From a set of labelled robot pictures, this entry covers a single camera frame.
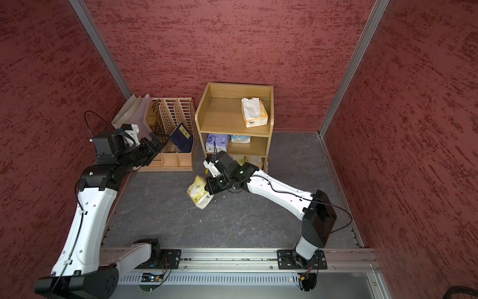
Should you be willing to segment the yellow green tissue box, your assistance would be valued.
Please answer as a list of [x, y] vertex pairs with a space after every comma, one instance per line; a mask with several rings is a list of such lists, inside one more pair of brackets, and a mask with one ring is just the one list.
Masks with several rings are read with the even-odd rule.
[[205, 209], [214, 198], [205, 190], [206, 180], [204, 177], [196, 176], [194, 182], [188, 187], [187, 194], [192, 199], [195, 206], [199, 209]]

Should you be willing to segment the purple tissue pack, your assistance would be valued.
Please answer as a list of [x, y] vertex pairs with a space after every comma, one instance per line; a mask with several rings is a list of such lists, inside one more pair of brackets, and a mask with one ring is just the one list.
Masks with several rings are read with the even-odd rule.
[[207, 153], [227, 152], [228, 145], [228, 135], [209, 133], [205, 141], [205, 150]]

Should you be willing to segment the light blue tissue pack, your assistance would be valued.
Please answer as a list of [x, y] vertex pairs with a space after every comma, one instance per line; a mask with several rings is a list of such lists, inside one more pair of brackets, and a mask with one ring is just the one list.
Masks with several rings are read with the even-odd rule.
[[251, 142], [251, 136], [231, 135], [230, 141], [232, 143], [249, 144]]

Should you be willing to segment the wooden three-tier shelf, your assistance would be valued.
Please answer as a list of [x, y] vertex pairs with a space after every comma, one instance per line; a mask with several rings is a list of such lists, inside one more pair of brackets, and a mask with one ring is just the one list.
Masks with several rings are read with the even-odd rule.
[[[248, 128], [243, 120], [241, 100], [253, 97], [259, 98], [264, 104], [268, 114], [268, 124]], [[195, 123], [205, 156], [212, 154], [205, 148], [205, 142], [210, 133], [250, 136], [249, 144], [230, 143], [227, 153], [260, 157], [263, 171], [266, 173], [269, 166], [274, 122], [274, 89], [272, 85], [209, 82], [195, 113]]]

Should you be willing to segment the orange yellow tissue box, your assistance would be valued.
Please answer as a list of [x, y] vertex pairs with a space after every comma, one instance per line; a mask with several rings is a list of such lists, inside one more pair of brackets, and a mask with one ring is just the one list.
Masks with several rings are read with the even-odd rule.
[[262, 127], [268, 124], [268, 114], [259, 98], [242, 98], [241, 112], [247, 128]]

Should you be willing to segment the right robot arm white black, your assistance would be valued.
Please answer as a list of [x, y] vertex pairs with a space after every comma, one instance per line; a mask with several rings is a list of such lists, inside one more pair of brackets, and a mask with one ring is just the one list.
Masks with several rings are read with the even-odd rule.
[[223, 191], [246, 191], [262, 196], [289, 211], [301, 221], [301, 237], [294, 249], [297, 260], [309, 261], [324, 248], [337, 220], [326, 193], [302, 191], [267, 175], [251, 163], [240, 165], [221, 151], [207, 156], [209, 170], [205, 190], [214, 195]]

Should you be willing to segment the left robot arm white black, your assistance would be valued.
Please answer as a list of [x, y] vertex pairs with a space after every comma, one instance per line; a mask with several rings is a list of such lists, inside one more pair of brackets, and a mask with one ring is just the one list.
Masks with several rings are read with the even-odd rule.
[[145, 262], [164, 262], [158, 240], [135, 243], [108, 265], [100, 264], [100, 248], [110, 210], [121, 182], [135, 168], [148, 166], [164, 143], [155, 133], [138, 138], [126, 124], [92, 138], [96, 162], [85, 168], [74, 187], [77, 208], [62, 252], [48, 277], [34, 286], [47, 299], [109, 299], [119, 280]]

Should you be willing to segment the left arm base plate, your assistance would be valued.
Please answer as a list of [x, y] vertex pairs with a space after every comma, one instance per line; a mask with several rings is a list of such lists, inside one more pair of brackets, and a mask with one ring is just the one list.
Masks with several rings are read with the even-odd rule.
[[153, 252], [146, 263], [146, 268], [176, 270], [179, 268], [181, 254], [180, 249], [161, 249], [159, 252]]

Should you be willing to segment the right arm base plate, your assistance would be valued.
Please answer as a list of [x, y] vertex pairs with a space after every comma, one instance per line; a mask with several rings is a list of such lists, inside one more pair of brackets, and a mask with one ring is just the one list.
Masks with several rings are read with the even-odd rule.
[[327, 270], [326, 257], [323, 250], [316, 250], [312, 258], [305, 259], [294, 250], [277, 251], [280, 270]]

